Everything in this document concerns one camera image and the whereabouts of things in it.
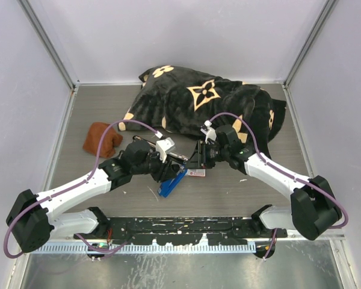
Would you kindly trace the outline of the blue stapler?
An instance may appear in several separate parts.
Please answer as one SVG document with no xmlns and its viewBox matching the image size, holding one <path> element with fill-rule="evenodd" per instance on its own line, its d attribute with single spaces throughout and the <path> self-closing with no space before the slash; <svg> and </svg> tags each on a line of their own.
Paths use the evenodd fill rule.
<svg viewBox="0 0 361 289">
<path fill-rule="evenodd" d="M 158 189 L 158 194 L 161 197 L 168 197 L 186 174 L 187 170 L 184 170 L 183 172 L 178 173 L 175 178 L 162 182 Z"/>
</svg>

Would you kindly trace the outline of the red white staples box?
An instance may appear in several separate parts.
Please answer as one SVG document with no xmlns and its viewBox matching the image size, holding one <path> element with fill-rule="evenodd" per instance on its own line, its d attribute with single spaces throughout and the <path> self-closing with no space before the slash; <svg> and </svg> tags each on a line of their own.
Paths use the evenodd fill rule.
<svg viewBox="0 0 361 289">
<path fill-rule="evenodd" d="M 192 177 L 205 177 L 206 170 L 205 169 L 188 169 L 186 172 L 186 175 L 192 176 Z"/>
</svg>

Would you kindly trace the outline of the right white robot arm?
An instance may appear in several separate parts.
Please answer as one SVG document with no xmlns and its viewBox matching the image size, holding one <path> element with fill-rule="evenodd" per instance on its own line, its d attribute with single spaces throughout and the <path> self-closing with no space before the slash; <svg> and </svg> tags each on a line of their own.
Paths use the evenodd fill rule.
<svg viewBox="0 0 361 289">
<path fill-rule="evenodd" d="M 252 230 L 266 237 L 273 229 L 296 230 L 308 240 L 317 239 L 342 217 L 326 179 L 297 174 L 243 144 L 229 126 L 214 129 L 209 121 L 201 127 L 204 138 L 197 142 L 187 162 L 188 169 L 211 169 L 217 162 L 256 178 L 289 200 L 289 206 L 265 205 L 252 214 Z"/>
</svg>

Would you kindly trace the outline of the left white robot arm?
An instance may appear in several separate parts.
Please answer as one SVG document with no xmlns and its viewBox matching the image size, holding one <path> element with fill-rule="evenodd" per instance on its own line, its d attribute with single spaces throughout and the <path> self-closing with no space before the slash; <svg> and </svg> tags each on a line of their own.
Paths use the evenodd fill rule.
<svg viewBox="0 0 361 289">
<path fill-rule="evenodd" d="M 118 156 L 97 163 L 88 174 L 55 189 L 34 194 L 27 189 L 17 196 L 6 224 L 22 253 L 42 247 L 51 237 L 62 234 L 90 234 L 103 238 L 108 233 L 106 217 L 95 208 L 68 213 L 80 203 L 129 183 L 134 175 L 150 175 L 156 182 L 177 177 L 185 159 L 172 153 L 167 138 L 154 147 L 135 140 Z"/>
</svg>

